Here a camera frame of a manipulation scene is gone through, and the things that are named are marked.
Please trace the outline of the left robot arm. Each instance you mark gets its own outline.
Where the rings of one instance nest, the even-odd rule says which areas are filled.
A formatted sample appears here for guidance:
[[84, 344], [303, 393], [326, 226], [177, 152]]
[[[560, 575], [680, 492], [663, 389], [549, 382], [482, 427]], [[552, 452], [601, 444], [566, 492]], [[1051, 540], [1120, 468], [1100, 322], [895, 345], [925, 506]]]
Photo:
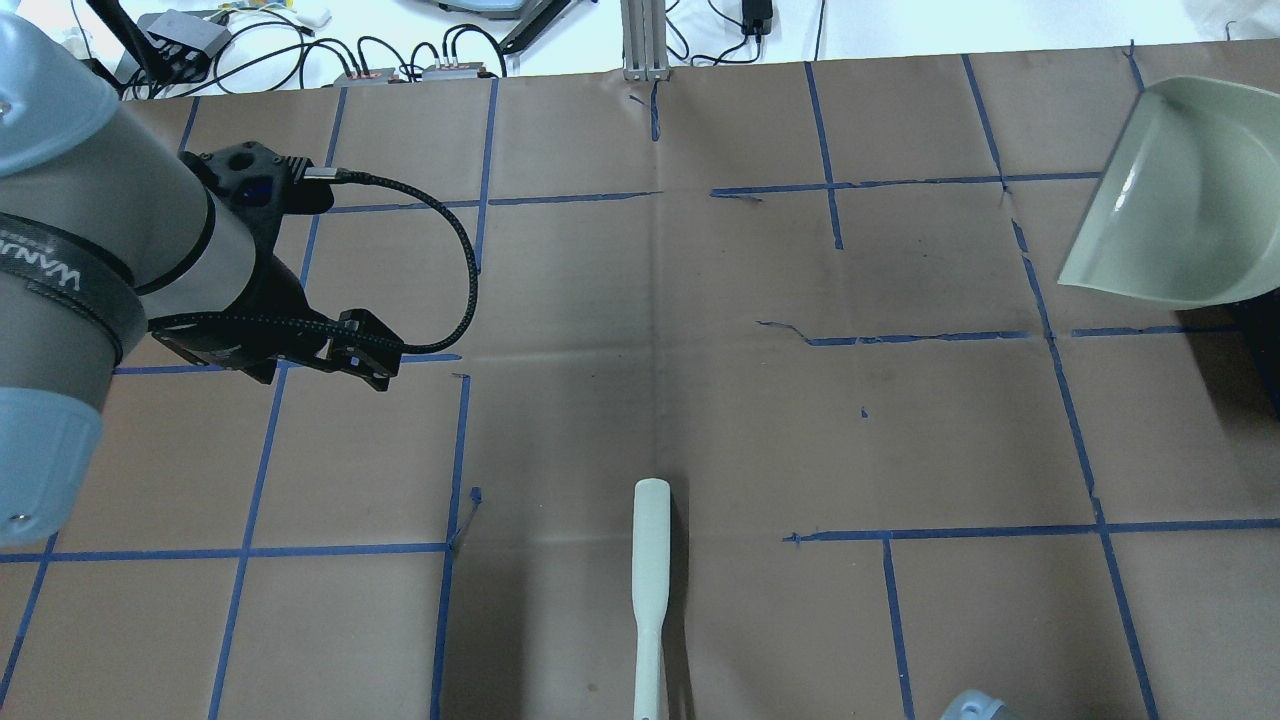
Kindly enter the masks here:
[[275, 255], [287, 215], [346, 173], [248, 141], [174, 152], [108, 82], [3, 13], [3, 546], [68, 521], [114, 370], [146, 336], [269, 382], [279, 360], [384, 391], [399, 337], [314, 311]]

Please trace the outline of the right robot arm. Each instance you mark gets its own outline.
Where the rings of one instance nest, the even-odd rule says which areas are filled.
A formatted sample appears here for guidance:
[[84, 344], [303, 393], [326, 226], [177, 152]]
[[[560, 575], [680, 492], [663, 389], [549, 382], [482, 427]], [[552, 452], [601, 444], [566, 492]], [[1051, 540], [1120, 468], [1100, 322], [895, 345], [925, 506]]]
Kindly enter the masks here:
[[1020, 719], [1004, 700], [982, 691], [968, 689], [948, 703], [942, 720], [1016, 720]]

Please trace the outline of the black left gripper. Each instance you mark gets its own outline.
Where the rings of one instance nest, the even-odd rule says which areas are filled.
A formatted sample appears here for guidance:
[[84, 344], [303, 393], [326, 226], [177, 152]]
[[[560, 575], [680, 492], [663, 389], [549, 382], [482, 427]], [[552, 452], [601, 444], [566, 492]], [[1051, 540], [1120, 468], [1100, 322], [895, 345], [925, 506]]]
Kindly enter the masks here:
[[338, 318], [312, 309], [275, 252], [285, 217], [332, 209], [337, 169], [259, 142], [180, 160], [205, 188], [209, 210], [184, 264], [151, 286], [150, 334], [189, 364], [264, 384], [288, 361], [385, 391], [401, 369], [401, 337], [367, 309]]

